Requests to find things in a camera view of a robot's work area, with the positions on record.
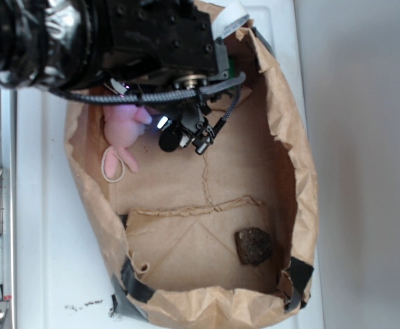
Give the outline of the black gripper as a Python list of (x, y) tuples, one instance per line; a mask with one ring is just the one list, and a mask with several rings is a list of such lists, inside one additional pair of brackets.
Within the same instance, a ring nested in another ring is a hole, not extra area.
[(170, 86), (229, 77), (224, 43), (193, 1), (103, 1), (97, 13), (101, 69), (118, 81)]

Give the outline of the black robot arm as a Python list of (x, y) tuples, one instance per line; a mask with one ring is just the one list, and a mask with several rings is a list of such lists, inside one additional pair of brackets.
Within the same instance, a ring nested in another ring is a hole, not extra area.
[(0, 84), (82, 90), (228, 77), (224, 43), (193, 1), (0, 1)]

